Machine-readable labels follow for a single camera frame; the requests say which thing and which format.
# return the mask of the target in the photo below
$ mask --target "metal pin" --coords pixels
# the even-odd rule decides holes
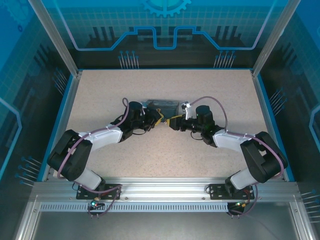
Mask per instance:
[[[55,71],[53,74],[56,76],[56,78],[59,80],[59,82],[60,82],[64,87],[67,86],[66,83],[65,83],[65,81],[64,81],[63,78],[61,77],[61,74],[58,75],[58,73],[57,73],[56,71]]]
[[[270,101],[270,105],[273,106],[273,105],[275,104],[275,102],[278,101],[279,99],[281,99],[281,95],[275,96],[275,97]]]
[[[303,193],[303,194],[301,194],[301,196],[304,196],[304,195],[307,195],[307,194],[316,194],[316,190],[315,190],[315,189],[312,189],[312,191]]]
[[[31,184],[29,184],[29,183],[26,183],[26,182],[24,182],[23,180],[20,180],[20,184],[25,184],[25,185],[28,185],[28,186],[30,186],[30,187],[33,187],[33,185],[31,185]]]
[[[219,64],[219,68],[221,67],[221,63],[222,63],[222,60],[225,58],[225,56],[221,56],[221,61],[220,61],[220,64]]]
[[[135,56],[135,58],[136,58],[136,65],[138,66],[138,69],[140,68],[139,67],[139,56]]]
[[[29,173],[34,174],[34,175],[38,175],[37,173],[35,173],[35,172],[33,172],[33,171],[30,171],[30,170],[28,170],[28,169],[26,169],[26,168],[22,167],[21,165],[19,165],[19,166],[18,166],[18,169],[22,169],[22,170],[25,170],[25,171],[27,171],[27,172],[29,172]]]
[[[272,111],[274,112],[284,101],[281,99],[275,106],[272,106]]]
[[[131,65],[132,65],[132,69],[134,68],[134,63],[132,61],[132,56],[130,56],[130,60],[131,60]]]
[[[314,201],[304,202],[303,204],[306,205],[306,204],[313,204],[313,203],[319,204],[320,201],[319,201],[319,199],[316,199],[316,200],[314,200]]]
[[[58,78],[56,78],[54,82],[61,88],[63,92],[65,91],[65,87],[63,86],[63,84],[60,82]]]
[[[232,56],[234,55],[235,52],[236,52],[235,50],[231,51],[231,56],[230,56],[230,59],[229,59],[228,67],[229,67],[229,65],[231,63]]]
[[[230,67],[229,67],[229,68],[231,68],[232,65],[234,64],[235,58],[236,58],[236,56],[233,56],[233,57],[232,57],[232,62],[231,62],[231,64],[230,64]]]
[[[123,51],[120,51],[119,53],[121,54],[122,63],[123,63],[123,68],[125,68],[124,56],[122,55]]]
[[[30,163],[30,164],[32,164],[32,165],[34,165],[34,166],[36,166],[37,168],[40,168],[41,166],[39,166],[39,165],[37,165],[37,164],[35,164],[35,163],[33,163],[32,161],[29,161],[29,160],[27,160],[24,156],[21,158],[21,161],[22,162],[28,162],[28,163]]]
[[[281,104],[281,105],[282,105],[281,108],[278,108],[277,109],[278,111],[274,115],[277,115],[278,113],[281,112],[281,110],[285,109],[285,106],[283,104]]]
[[[33,169],[33,170],[35,170],[35,171],[39,172],[39,170],[38,170],[38,169],[36,169],[36,168],[34,168],[34,167],[30,166],[30,165],[29,165],[29,163],[27,163],[27,164],[25,165],[25,167],[26,167],[26,168]]]
[[[33,160],[33,161],[35,161],[36,163],[38,163],[38,164],[42,165],[42,163],[41,163],[41,162],[39,162],[39,161],[37,161],[37,160],[33,159],[31,156],[28,156],[28,159],[29,159],[29,160]]]
[[[320,212],[320,210],[318,210],[318,211],[307,211],[306,213],[307,214],[314,214],[314,213],[319,213]]]
[[[120,62],[121,69],[124,69],[124,68],[122,67],[121,56],[118,56],[118,59],[119,59],[119,62]]]
[[[225,60],[227,59],[227,54],[228,54],[228,50],[225,51],[225,56],[224,56],[224,59],[223,59],[223,63],[222,63],[222,67],[224,67],[224,64],[225,64]]]
[[[308,206],[305,209],[313,209],[313,208],[318,208],[318,207],[320,207],[320,205],[318,205],[318,206]]]
[[[135,58],[135,51],[131,51],[132,55],[133,55],[133,61],[134,61],[134,68],[136,69],[136,58]]]
[[[218,57],[218,62],[216,63],[216,66],[218,67],[218,64],[219,64],[219,61],[220,61],[220,57],[221,57],[221,54],[223,53],[224,51],[220,51],[220,55]]]
[[[280,105],[278,105],[277,107],[275,107],[275,108],[273,109],[273,112],[275,113],[276,111],[278,111],[278,109],[280,109],[280,108],[283,106],[283,104],[285,104],[286,101],[287,101],[286,99],[285,99],[284,101],[280,101]]]
[[[282,100],[282,96],[281,95],[278,95],[277,97],[277,100],[274,100],[272,103],[271,103],[271,108],[273,109],[275,107],[275,105]]]
[[[60,76],[63,78],[63,80],[65,81],[65,83],[68,83],[67,78],[65,77],[65,75],[62,74],[62,71],[59,70],[58,68],[56,68],[56,70],[58,71],[58,73],[60,74]]]
[[[124,56],[123,58],[124,58],[124,60],[125,60],[126,69],[129,69],[129,67],[128,67],[128,62],[127,62],[127,56]]]
[[[227,58],[227,60],[225,61],[225,65],[224,65],[224,68],[225,68],[225,69],[227,68],[227,64],[228,64],[228,61],[229,61],[229,59],[230,59],[230,56],[228,55],[228,56],[226,56],[226,58]]]
[[[309,197],[302,198],[302,199],[303,199],[303,200],[312,199],[312,198],[319,197],[319,196],[320,196],[320,195],[314,195],[314,196],[309,196]]]
[[[28,176],[29,178],[33,178],[33,179],[37,180],[36,177],[31,176],[30,174],[27,174],[25,171],[22,173],[22,176]]]
[[[18,173],[16,173],[15,175],[14,175],[14,177],[15,178],[21,178],[21,179],[24,179],[24,180],[27,180],[27,181],[30,181],[30,182],[35,182],[35,181],[32,181],[32,180],[30,180],[30,179],[28,179],[28,178],[25,178],[25,177],[23,177],[23,176],[19,176],[19,174]]]
[[[214,64],[213,64],[213,68],[215,68],[215,67],[216,67],[216,62],[217,62],[218,57],[219,57],[218,55],[216,55],[216,56],[215,56],[215,60],[214,60]]]
[[[271,99],[273,99],[276,96],[276,94],[278,94],[279,92],[280,92],[279,89],[275,90],[274,94],[269,98],[269,101],[271,101]]]
[[[276,91],[275,91],[275,93],[270,97],[270,102],[272,102],[273,100],[275,100],[276,99],[276,97],[281,93],[281,91],[282,91],[282,89],[283,89],[283,87],[281,88],[281,89],[277,89]]]
[[[126,53],[126,56],[127,56],[128,62],[129,62],[129,67],[131,68],[131,66],[130,66],[130,60],[129,60],[129,51],[125,51],[125,53]]]
[[[63,96],[63,92],[60,90],[60,88],[58,87],[58,85],[55,83],[54,84],[55,88],[59,91],[59,93]]]

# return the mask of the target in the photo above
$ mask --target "speckled work surface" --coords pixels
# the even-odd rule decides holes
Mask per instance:
[[[123,114],[122,98],[192,102],[213,96],[225,107],[228,129],[240,133],[266,131],[249,70],[84,70],[67,129],[87,132]],[[220,107],[209,105],[216,123],[225,125]],[[160,124],[145,135],[93,152],[87,166],[103,177],[228,177],[244,169],[241,153],[214,148]]]

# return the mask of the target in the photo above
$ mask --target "yellow object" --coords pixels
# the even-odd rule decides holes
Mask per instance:
[[[170,119],[175,119],[175,118],[179,118],[179,117],[182,117],[182,115],[173,116],[173,117],[167,119],[166,124],[168,124],[168,126],[170,126]]]
[[[160,112],[160,110],[158,110],[158,113],[160,114],[161,118],[155,123],[154,126],[157,126],[159,123],[161,123],[162,119],[165,117],[165,116]]]

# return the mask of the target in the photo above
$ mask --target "blue enclosure wall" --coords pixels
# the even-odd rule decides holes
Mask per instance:
[[[302,193],[312,189],[320,191],[319,9],[319,1],[300,2],[261,71],[293,175]]]
[[[38,175],[22,158],[42,162],[70,73],[28,1],[0,0],[0,23],[0,238],[9,240]]]
[[[287,0],[44,0],[82,69],[251,68]]]

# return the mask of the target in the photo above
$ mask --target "gear graphic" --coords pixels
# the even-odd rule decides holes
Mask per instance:
[[[144,10],[149,10],[150,14],[156,14],[157,17],[174,14],[180,14],[180,10],[187,9],[186,5],[191,4],[191,0],[142,0]]]
[[[0,0],[0,7],[6,7],[10,16],[21,25],[28,17],[29,7],[27,0]]]

